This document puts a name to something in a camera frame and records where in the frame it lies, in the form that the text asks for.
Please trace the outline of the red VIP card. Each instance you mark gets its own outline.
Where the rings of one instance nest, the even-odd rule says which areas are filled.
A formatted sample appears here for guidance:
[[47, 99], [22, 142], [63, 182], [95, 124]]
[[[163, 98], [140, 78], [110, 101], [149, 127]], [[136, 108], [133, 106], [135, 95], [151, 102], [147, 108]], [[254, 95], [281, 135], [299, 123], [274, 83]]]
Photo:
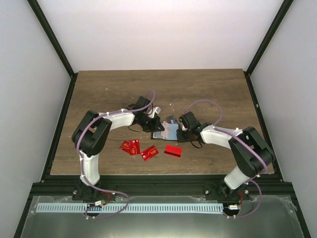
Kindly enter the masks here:
[[148, 161], [149, 159], [155, 157], [158, 153], [158, 149], [154, 145], [152, 145], [146, 150], [142, 151], [140, 155], [144, 161]]

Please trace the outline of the white card red print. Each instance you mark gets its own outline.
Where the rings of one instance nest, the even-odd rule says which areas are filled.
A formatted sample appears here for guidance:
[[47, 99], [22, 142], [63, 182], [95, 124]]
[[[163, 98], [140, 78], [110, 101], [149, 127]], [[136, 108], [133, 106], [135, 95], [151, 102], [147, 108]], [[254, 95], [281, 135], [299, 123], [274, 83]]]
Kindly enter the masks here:
[[170, 124], [164, 121], [162, 125], [164, 126], [165, 130], [161, 132], [161, 136], [168, 138], [171, 133]]

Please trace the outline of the black leather card holder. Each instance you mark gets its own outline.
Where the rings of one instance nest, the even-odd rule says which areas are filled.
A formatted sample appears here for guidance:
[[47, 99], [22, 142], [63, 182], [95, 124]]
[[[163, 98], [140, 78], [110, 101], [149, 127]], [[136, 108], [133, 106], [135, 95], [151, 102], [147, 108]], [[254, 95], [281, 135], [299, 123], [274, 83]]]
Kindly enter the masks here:
[[151, 139], [177, 141], [177, 130], [179, 129], [179, 124], [167, 123], [164, 121], [162, 125], [164, 131], [152, 132]]

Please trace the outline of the red magnetic stripe card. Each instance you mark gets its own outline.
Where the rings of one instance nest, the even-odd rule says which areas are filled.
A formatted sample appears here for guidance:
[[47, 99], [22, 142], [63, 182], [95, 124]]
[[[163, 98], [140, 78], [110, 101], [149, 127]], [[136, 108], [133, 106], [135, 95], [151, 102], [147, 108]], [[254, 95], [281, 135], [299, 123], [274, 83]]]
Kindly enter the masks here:
[[164, 154], [169, 155], [169, 156], [173, 156], [176, 158], [180, 158], [182, 155], [182, 148], [172, 146], [172, 145], [166, 145], [165, 150], [164, 150]]

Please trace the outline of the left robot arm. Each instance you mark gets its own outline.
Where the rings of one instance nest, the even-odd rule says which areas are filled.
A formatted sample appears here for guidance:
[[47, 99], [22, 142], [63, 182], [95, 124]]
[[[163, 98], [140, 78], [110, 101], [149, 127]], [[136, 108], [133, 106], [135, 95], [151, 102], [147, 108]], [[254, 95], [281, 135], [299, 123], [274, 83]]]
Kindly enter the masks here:
[[164, 130], [159, 117], [161, 109], [153, 106], [153, 101], [154, 99], [141, 96], [136, 103], [114, 112], [86, 112], [71, 138], [80, 161], [80, 183], [76, 189], [79, 197], [90, 200], [100, 197], [99, 154], [106, 144], [109, 132], [135, 124], [146, 133]]

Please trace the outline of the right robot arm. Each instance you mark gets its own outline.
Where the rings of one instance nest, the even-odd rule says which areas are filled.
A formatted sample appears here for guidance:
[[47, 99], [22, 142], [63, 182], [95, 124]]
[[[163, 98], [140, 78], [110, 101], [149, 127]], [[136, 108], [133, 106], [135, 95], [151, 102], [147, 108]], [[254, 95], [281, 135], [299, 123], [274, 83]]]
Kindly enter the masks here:
[[267, 167], [276, 160], [274, 151], [252, 126], [228, 129], [211, 123], [201, 124], [192, 112], [181, 115], [179, 122], [176, 132], [179, 143], [213, 144], [231, 150], [236, 166], [219, 184], [224, 199], [234, 198], [241, 185], [267, 172]]

